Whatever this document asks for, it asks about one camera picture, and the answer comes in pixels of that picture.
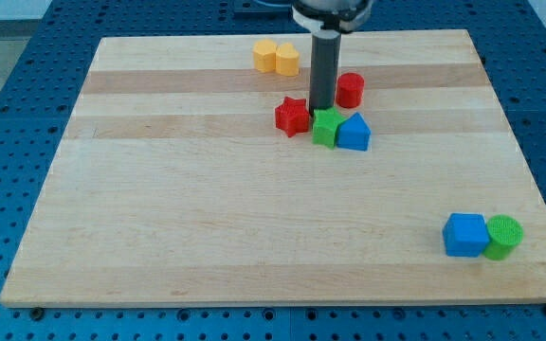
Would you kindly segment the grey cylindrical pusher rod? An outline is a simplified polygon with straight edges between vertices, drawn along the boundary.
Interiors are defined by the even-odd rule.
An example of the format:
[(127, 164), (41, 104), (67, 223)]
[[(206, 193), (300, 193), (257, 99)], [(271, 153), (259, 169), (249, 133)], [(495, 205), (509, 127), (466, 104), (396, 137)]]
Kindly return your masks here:
[(311, 114), (334, 105), (340, 42), (341, 35), (335, 30), (312, 34), (308, 99)]

